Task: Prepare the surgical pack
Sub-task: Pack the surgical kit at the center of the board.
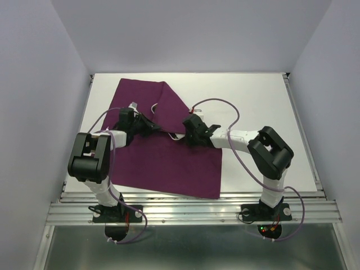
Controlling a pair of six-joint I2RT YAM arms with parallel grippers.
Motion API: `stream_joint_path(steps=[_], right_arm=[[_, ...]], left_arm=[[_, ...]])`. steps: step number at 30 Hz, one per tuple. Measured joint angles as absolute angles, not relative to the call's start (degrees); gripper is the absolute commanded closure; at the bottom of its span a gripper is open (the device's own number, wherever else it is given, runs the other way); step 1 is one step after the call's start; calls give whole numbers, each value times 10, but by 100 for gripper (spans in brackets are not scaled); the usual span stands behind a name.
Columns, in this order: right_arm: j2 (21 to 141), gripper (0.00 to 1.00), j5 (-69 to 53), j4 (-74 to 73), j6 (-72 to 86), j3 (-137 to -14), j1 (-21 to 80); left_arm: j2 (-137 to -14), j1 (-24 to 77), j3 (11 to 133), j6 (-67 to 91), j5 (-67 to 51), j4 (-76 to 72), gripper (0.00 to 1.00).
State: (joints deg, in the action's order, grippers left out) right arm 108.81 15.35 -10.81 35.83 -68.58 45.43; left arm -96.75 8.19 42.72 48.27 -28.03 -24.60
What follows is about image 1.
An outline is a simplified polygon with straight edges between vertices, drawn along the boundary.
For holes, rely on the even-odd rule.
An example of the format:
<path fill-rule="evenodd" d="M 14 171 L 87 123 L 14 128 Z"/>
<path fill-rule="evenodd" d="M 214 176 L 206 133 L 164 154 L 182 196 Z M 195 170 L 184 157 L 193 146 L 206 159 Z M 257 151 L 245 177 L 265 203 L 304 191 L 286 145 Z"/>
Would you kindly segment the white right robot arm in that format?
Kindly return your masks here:
<path fill-rule="evenodd" d="M 190 146 L 214 149 L 230 149 L 249 154 L 263 181 L 259 202 L 241 208 L 242 220 L 246 223 L 271 221 L 283 215 L 284 181 L 294 152 L 272 128 L 265 126 L 257 131 L 230 130 L 220 125 L 207 126 L 197 114 L 190 114 L 183 121 L 185 139 Z"/>

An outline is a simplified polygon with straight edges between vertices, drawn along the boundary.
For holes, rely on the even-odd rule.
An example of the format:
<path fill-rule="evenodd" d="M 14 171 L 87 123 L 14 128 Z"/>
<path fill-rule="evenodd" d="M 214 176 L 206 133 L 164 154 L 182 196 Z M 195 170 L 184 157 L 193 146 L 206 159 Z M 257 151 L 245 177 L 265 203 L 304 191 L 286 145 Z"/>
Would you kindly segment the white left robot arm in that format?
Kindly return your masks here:
<path fill-rule="evenodd" d="M 135 103 L 117 110 L 119 118 L 112 130 L 76 135 L 67 166 L 69 176 L 87 186 L 98 201 L 98 205 L 89 207 L 94 222 L 124 222 L 132 213 L 139 213 L 126 205 L 121 192 L 111 183 L 116 149 L 129 146 L 138 134 L 146 137 L 161 130 L 138 112 Z"/>

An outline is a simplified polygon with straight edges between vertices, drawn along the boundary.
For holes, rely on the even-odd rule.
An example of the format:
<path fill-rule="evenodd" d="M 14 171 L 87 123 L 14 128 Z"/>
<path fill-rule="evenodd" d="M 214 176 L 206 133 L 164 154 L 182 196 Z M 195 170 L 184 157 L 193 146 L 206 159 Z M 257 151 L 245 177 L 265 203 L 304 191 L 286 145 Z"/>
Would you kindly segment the purple cloth mat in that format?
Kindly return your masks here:
<path fill-rule="evenodd" d="M 141 188 L 203 199 L 218 199 L 221 192 L 222 150 L 190 147 L 169 132 L 182 134 L 189 109 L 166 82 L 121 79 L 102 128 L 113 128 L 119 108 L 132 102 L 137 110 L 162 127 L 148 137 L 136 135 L 128 147 L 116 149 L 111 181 Z"/>

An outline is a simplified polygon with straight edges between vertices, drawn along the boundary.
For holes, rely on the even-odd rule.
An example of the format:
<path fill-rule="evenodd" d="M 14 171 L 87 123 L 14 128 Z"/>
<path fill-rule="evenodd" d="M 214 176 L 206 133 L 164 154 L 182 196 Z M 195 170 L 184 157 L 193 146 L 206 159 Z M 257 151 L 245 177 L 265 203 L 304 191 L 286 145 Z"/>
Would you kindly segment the stainless steel tray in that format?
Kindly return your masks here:
<path fill-rule="evenodd" d="M 157 103 L 153 104 L 151 106 L 151 112 L 154 114 L 157 108 Z M 168 133 L 168 135 L 170 136 L 170 138 L 174 141 L 179 141 L 181 139 L 183 139 L 185 137 L 184 134 L 179 134 L 179 133 Z"/>

